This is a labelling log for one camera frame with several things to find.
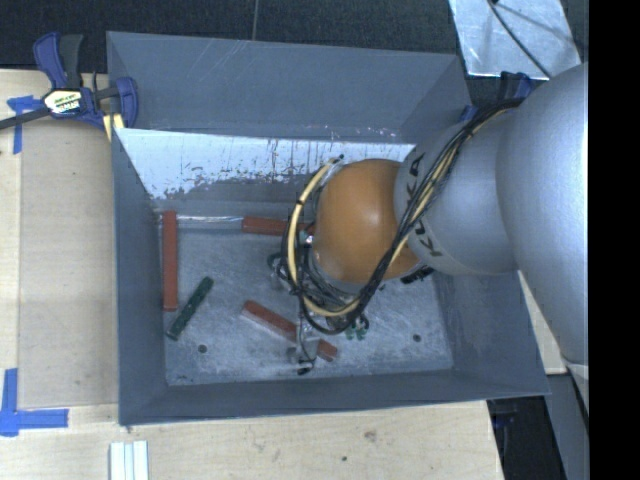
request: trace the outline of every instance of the blue tape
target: blue tape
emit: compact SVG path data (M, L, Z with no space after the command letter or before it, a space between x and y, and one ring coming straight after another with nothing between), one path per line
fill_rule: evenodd
M68 427L69 409L18 411L18 369L5 370L0 409L0 436L15 437L30 428Z
M11 107L16 115L20 115L27 110L38 110L44 107L44 103L41 100L34 98L33 96L21 96L19 98L9 98L7 105ZM13 154L17 155L22 151L22 125L19 124L15 127L13 132Z

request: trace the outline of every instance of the gray bin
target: gray bin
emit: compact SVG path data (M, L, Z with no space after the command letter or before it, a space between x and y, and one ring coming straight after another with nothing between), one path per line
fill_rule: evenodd
M112 141L121 424L548 393L515 272L388 282L365 340L327 338L338 358L302 377L284 339L240 318L246 299L292 320L297 303L269 280L279 240L238 219L286 218L329 157L402 160L457 122L470 103L457 57L125 33L108 35L108 56L140 98ZM166 208L183 217L180 302L216 282L178 342L164 336Z

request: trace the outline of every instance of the black surface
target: black surface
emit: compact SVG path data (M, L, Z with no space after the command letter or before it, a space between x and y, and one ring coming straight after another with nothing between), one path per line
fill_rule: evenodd
M543 397L491 401L489 412L506 480L566 480Z
M588 0L561 0L583 60L588 60ZM255 0L0 0L0 66L34 65L31 45L52 30L82 33L81 71L106 72L107 30L251 38ZM343 46L454 53L455 28L446 0L260 0L257 38ZM492 101L498 79L469 80L476 104ZM556 478L541 399L523 408L509 445L510 478ZM512 465L528 468L516 476Z

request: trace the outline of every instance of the wooden block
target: wooden block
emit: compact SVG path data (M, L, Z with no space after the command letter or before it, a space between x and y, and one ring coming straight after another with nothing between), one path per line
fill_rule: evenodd
M287 338L292 343L296 342L296 324L258 304L256 301L248 300L245 302L242 314L276 334ZM338 355L338 349L328 341L320 340L318 355L325 361L331 362Z
M298 224L298 231L302 231L308 224L301 222ZM247 216L242 219L242 232L254 233L258 235L282 236L287 229L287 221L279 219L268 219L266 217Z
M178 309L178 216L162 212L162 299L165 311Z

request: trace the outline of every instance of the clamp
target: clamp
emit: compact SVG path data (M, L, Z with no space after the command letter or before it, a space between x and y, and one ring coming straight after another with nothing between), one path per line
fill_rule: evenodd
M118 78L115 87L98 91L94 74L93 90L82 86L77 68L83 38L79 34L63 36L50 32L35 42L33 54L38 69L49 78L51 90L42 97L42 108L0 121L0 130L45 116L73 119L105 130L106 114L100 110L98 102L114 96L120 99L123 124L133 126L138 115L138 96L132 78Z

